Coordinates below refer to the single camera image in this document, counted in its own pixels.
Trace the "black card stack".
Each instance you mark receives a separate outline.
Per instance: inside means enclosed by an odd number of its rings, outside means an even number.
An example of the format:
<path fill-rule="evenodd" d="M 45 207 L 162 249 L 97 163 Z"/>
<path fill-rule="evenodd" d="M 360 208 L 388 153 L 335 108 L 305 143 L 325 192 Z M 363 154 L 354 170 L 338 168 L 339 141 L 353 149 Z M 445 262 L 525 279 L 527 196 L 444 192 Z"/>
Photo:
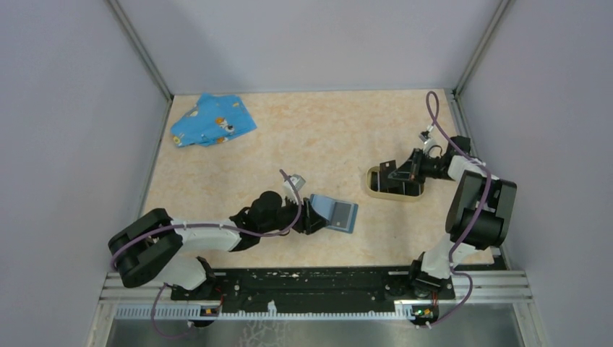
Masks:
<path fill-rule="evenodd" d="M 423 194 L 424 185 L 415 181 L 403 182 L 403 194 L 409 197 L 419 197 Z"/>

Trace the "blue card holder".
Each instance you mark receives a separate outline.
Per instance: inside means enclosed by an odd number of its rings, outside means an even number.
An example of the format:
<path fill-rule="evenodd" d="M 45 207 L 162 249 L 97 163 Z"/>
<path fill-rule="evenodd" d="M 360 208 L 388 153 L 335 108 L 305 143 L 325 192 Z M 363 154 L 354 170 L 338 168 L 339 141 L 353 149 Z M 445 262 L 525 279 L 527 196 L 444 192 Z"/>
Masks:
<path fill-rule="evenodd" d="M 321 194 L 311 194 L 314 211 L 327 221 L 327 228 L 352 234 L 356 224 L 359 205 Z"/>

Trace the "black credit card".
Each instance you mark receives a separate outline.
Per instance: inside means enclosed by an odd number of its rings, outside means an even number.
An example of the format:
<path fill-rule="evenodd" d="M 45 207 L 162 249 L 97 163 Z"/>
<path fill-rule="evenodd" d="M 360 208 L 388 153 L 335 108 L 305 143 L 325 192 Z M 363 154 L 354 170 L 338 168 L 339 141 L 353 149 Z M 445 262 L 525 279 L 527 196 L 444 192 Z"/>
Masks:
<path fill-rule="evenodd" d="M 336 228 L 347 229 L 352 216 L 352 209 L 353 205 L 350 203 L 335 202 L 330 219 L 331 225 Z"/>

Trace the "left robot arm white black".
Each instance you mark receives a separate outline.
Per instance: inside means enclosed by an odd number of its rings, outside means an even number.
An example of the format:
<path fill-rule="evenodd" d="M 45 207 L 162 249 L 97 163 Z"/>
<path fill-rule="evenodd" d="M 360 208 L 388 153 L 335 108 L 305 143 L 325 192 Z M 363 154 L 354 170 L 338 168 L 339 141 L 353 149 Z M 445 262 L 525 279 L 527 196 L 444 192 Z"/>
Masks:
<path fill-rule="evenodd" d="M 263 192 L 250 206 L 218 223 L 185 223 L 156 208 L 108 241 L 111 265 L 126 288 L 162 281 L 190 290 L 199 299 L 210 298 L 217 280 L 205 259 L 188 257 L 202 250 L 240 252 L 261 239 L 290 231 L 310 235 L 328 227 L 308 198 L 297 202 L 273 191 Z"/>

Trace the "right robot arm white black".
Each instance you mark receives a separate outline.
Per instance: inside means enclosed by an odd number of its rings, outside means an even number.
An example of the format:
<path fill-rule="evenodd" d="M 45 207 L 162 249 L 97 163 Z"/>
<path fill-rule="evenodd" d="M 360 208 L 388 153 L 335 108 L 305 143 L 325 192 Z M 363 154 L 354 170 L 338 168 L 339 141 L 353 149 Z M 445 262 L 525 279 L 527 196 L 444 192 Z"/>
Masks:
<path fill-rule="evenodd" d="M 396 194 L 418 197 L 427 179 L 458 184 L 445 221 L 446 235 L 411 264 L 407 288 L 416 298 L 441 290 L 461 261 L 506 239 L 517 185 L 487 173 L 470 151 L 469 138 L 454 136 L 440 156 L 416 148 L 400 166 L 393 160 L 380 165 L 380 186 Z"/>

